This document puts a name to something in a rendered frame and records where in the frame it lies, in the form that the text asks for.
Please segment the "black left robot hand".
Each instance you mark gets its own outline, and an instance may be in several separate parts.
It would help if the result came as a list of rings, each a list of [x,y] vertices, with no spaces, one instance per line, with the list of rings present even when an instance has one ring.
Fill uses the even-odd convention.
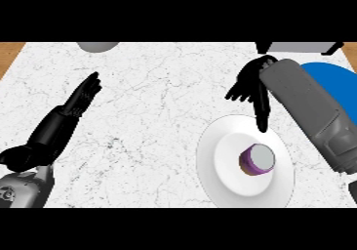
[[[14,172],[26,172],[38,166],[51,165],[60,157],[74,131],[102,89],[100,73],[95,72],[80,84],[69,101],[58,105],[42,119],[29,142],[0,153],[0,164]]]

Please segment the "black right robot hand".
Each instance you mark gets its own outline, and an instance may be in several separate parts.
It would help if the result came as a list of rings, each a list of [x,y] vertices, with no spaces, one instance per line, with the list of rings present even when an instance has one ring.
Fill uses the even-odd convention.
[[[265,55],[252,60],[238,76],[237,82],[228,91],[225,98],[232,101],[249,101],[254,104],[259,130],[265,133],[269,130],[269,90],[262,81],[260,74],[268,67],[278,62],[278,59]]]

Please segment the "blue plate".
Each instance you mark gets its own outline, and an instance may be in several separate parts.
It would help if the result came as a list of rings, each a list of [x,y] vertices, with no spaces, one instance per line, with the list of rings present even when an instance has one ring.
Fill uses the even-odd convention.
[[[343,106],[357,125],[357,74],[327,62],[309,62],[303,68]]]

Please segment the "purple can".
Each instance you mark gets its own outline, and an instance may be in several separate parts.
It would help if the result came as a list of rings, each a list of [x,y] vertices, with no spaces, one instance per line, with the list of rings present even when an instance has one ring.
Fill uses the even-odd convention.
[[[259,176],[272,171],[275,153],[265,144],[253,144],[240,155],[240,166],[250,176]]]

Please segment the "white plate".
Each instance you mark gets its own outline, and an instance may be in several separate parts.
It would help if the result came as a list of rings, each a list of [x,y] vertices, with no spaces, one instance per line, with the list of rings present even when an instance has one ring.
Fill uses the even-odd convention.
[[[198,174],[218,207],[285,207],[296,174],[285,143],[247,115],[221,117],[198,144]]]

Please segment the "grey and black appliance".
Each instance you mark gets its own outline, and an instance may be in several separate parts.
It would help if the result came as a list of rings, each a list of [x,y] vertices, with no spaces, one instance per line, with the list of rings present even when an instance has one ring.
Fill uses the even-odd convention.
[[[290,53],[321,53],[331,56],[345,46],[343,42],[257,42],[257,51],[260,54],[271,52]]]

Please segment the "grey round object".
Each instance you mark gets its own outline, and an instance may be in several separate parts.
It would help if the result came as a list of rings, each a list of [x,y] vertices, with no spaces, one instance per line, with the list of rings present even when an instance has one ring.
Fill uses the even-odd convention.
[[[117,42],[79,42],[80,48],[91,53],[104,53],[119,45]]]

